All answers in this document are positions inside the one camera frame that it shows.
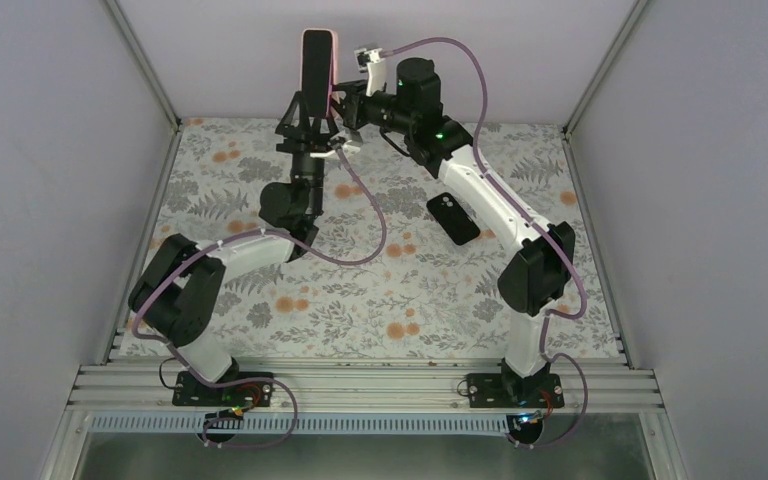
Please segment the black phone case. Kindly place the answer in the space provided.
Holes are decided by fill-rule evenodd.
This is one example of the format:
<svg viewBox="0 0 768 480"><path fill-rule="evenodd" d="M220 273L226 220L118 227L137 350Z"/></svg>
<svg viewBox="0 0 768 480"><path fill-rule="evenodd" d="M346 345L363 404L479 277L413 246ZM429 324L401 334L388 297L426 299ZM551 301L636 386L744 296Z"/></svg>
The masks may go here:
<svg viewBox="0 0 768 480"><path fill-rule="evenodd" d="M479 237L479 227L453 194L444 192L429 199L426 208L455 245L463 246Z"/></svg>

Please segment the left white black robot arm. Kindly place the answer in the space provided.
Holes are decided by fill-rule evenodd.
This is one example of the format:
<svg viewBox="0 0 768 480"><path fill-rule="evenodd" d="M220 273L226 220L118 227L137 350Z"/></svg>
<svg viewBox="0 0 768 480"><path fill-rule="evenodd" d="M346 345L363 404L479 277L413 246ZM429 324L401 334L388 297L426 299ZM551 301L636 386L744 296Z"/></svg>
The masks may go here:
<svg viewBox="0 0 768 480"><path fill-rule="evenodd" d="M345 138L337 127L341 103L330 94L323 107L298 91L276 128L276 149L291 156L286 182L267 184L259 216L266 226L214 242L182 234L163 241L128 297L136 321L151 328L215 405L237 394L239 366L209 330L221 287L266 266L299 259L312 251L323 213L325 160L345 159Z"/></svg>

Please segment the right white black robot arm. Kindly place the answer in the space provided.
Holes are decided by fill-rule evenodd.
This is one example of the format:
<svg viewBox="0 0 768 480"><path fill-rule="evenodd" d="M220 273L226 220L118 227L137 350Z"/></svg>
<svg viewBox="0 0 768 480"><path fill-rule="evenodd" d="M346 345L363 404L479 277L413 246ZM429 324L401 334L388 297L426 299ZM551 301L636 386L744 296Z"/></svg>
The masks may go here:
<svg viewBox="0 0 768 480"><path fill-rule="evenodd" d="M389 93L382 50L362 51L356 60L367 79L339 84L346 94L338 110L344 125L357 130L371 124L383 135L402 136L399 153L465 201L510 256L497 289L504 302L524 317L510 327L501 391L509 404L525 407L538 397L550 374L542 351L545 324L537 317L563 296L571 280L575 232L566 222L550 222L518 197L489 166L475 135L444 114L441 80L433 61L417 57L400 61L396 90Z"/></svg>

